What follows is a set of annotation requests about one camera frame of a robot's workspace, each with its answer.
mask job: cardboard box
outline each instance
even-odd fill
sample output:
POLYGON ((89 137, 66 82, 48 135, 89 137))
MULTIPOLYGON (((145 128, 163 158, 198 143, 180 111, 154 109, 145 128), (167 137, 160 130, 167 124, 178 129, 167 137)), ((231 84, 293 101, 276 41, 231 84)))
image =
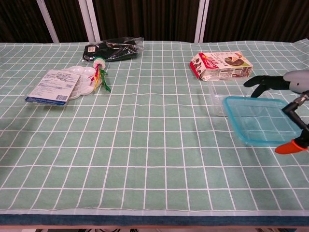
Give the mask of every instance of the cardboard box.
POLYGON ((239 51, 198 53, 190 67, 202 81, 248 78, 253 70, 253 65, 239 51))

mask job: table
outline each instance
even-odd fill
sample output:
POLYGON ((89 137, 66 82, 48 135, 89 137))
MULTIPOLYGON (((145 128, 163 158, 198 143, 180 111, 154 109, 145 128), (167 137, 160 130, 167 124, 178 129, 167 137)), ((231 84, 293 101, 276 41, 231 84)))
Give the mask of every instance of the table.
POLYGON ((200 51, 241 51, 252 76, 283 75, 309 67, 309 40, 145 41, 107 64, 111 94, 24 101, 48 69, 92 66, 85 45, 0 43, 0 225, 309 226, 308 153, 244 145, 189 67, 200 51))

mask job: black plastic bag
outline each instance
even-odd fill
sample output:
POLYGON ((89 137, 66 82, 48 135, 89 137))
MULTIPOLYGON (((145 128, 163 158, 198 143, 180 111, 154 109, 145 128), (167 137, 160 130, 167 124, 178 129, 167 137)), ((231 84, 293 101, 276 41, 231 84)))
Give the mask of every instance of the black plastic bag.
POLYGON ((83 60, 102 57, 106 62, 135 58, 143 51, 144 38, 122 37, 85 46, 83 60))

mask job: blue label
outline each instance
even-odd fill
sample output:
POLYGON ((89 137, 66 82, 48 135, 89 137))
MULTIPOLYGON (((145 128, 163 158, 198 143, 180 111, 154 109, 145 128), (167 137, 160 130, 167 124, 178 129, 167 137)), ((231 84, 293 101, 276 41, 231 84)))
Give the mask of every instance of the blue label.
POLYGON ((33 98, 33 97, 26 97, 25 101, 43 103, 43 104, 49 104, 49 105, 64 105, 66 103, 65 101, 56 101, 56 100, 50 100, 50 99, 44 99, 44 98, 33 98))

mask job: blue container lid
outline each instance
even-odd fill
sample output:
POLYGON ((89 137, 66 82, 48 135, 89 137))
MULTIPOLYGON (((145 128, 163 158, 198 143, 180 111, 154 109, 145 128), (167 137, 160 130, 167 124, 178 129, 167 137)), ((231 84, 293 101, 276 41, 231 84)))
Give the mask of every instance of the blue container lid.
POLYGON ((237 136, 252 146, 279 146, 301 134, 283 113, 288 103, 279 99, 229 96, 223 107, 237 136))

